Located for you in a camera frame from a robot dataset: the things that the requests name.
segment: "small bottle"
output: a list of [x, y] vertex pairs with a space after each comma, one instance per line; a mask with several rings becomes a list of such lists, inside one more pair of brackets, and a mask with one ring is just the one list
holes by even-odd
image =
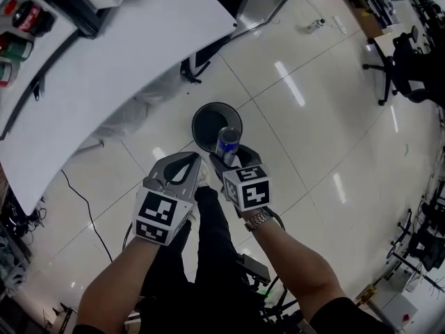
[[5, 32], [0, 35], [0, 56], [13, 61], [23, 62], [33, 50], [33, 43], [14, 33]]
[[8, 62], [0, 62], [0, 88], [6, 88], [11, 82], [13, 65]]
[[17, 0], [10, 0], [8, 3], [0, 5], [0, 13], [12, 17], [19, 10], [19, 7], [20, 4]]
[[54, 16], [32, 0], [25, 1], [13, 16], [13, 26], [20, 31], [42, 37], [54, 25]]
[[324, 19], [316, 19], [314, 22], [312, 22], [312, 23], [307, 27], [307, 32], [308, 32], [308, 33], [314, 33], [314, 32], [317, 31], [319, 28], [323, 27], [324, 24], [325, 24], [325, 20], [324, 20]]

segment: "blue can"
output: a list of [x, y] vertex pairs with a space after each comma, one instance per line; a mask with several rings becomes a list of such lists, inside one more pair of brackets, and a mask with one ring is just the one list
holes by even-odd
[[234, 163], [240, 140], [241, 134], [234, 127], [223, 127], [218, 134], [215, 153], [229, 167]]

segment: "person's leg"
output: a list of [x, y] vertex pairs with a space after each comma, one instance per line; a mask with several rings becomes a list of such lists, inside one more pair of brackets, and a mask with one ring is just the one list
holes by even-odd
[[197, 189], [195, 199], [200, 211], [200, 244], [195, 283], [238, 280], [238, 255], [230, 238], [229, 224], [218, 201], [218, 192], [208, 186]]
[[141, 333], [176, 333], [184, 327], [188, 316], [184, 308], [192, 297], [193, 285], [187, 281], [181, 254], [190, 231], [191, 222], [186, 221], [171, 244], [159, 249], [145, 276], [140, 293], [144, 299], [136, 306]]
[[247, 278], [236, 263], [238, 254], [218, 201], [218, 192], [203, 186], [197, 189], [195, 199], [201, 219], [195, 285], [197, 297], [206, 303], [201, 311], [208, 319], [219, 323], [222, 323], [223, 313], [225, 321], [254, 328], [261, 323], [261, 301], [250, 291], [243, 280]]
[[169, 246], [161, 246], [153, 265], [145, 276], [140, 295], [161, 297], [169, 295], [184, 286], [188, 281], [184, 273], [182, 251], [191, 231], [191, 222], [186, 221]]

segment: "floor tile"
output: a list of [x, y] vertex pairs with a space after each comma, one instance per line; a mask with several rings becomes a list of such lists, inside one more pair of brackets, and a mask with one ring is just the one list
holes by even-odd
[[192, 119], [202, 105], [224, 102], [239, 108], [248, 100], [239, 80], [215, 55], [202, 75], [202, 84], [184, 83], [175, 97], [152, 108], [144, 125], [123, 143], [148, 174], [157, 159], [180, 151], [193, 140]]
[[[357, 58], [341, 60], [341, 50], [354, 50], [343, 46], [351, 39], [355, 41], [343, 41], [254, 99], [308, 189], [345, 157], [378, 116], [371, 88], [356, 70]], [[362, 83], [350, 80], [357, 77]]]
[[63, 303], [77, 309], [86, 287], [109, 260], [82, 232], [22, 286], [29, 299], [52, 312]]
[[[131, 155], [121, 143], [106, 142], [105, 147], [72, 157], [63, 167], [70, 184], [91, 207], [93, 218], [99, 216], [144, 177]], [[33, 252], [30, 271], [34, 273], [48, 263], [68, 242], [90, 224], [88, 207], [67, 184], [59, 172], [48, 186], [44, 227], [27, 235], [26, 243]]]
[[[270, 207], [278, 214], [282, 214], [306, 194], [306, 189], [286, 152], [255, 103], [253, 101], [248, 102], [238, 112], [244, 126], [241, 143], [258, 152], [262, 162], [269, 168], [273, 187], [273, 203]], [[199, 152], [210, 165], [207, 152], [199, 149], [195, 143], [189, 145], [185, 151]], [[213, 169], [211, 170], [211, 181], [211, 186], [214, 189], [221, 190], [222, 184]], [[232, 241], [234, 244], [239, 244], [248, 238], [249, 233], [242, 225], [242, 221], [238, 219], [234, 206], [227, 202], [222, 194], [219, 198], [225, 216], [229, 221]], [[194, 227], [199, 229], [199, 221]]]
[[[331, 17], [338, 15], [347, 36], [359, 30], [342, 0], [313, 2], [329, 24], [333, 24]], [[231, 41], [220, 53], [254, 97], [344, 38], [329, 26], [307, 34], [305, 27], [319, 18], [306, 0], [289, 0], [272, 23]]]
[[145, 176], [125, 147], [115, 141], [107, 141], [101, 149], [72, 157], [63, 170], [71, 186], [88, 199], [93, 218]]
[[325, 258], [355, 296], [385, 265], [396, 222], [385, 217], [371, 146], [365, 136], [309, 194], [326, 227]]
[[369, 131], [382, 203], [394, 221], [416, 209], [434, 168], [440, 139], [437, 108], [393, 98]]
[[[133, 211], [136, 201], [136, 194], [139, 186], [137, 184], [132, 190], [119, 199], [113, 206], [104, 212], [99, 218], [95, 220], [95, 227], [111, 257], [115, 259], [122, 252], [122, 245], [124, 242], [127, 229], [133, 221]], [[107, 256], [106, 251], [94, 232], [92, 225], [89, 225], [84, 232], [87, 234], [90, 241], [96, 245], [100, 251]], [[127, 244], [134, 238], [133, 232], [130, 231]]]

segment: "shoe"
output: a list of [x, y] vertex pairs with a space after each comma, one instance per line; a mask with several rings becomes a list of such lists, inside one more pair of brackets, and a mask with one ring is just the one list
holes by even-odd
[[210, 185], [210, 171], [209, 167], [207, 166], [206, 162], [201, 159], [201, 166], [200, 171], [197, 174], [196, 177], [196, 183], [195, 183], [195, 192], [198, 188], [201, 186], [209, 186]]

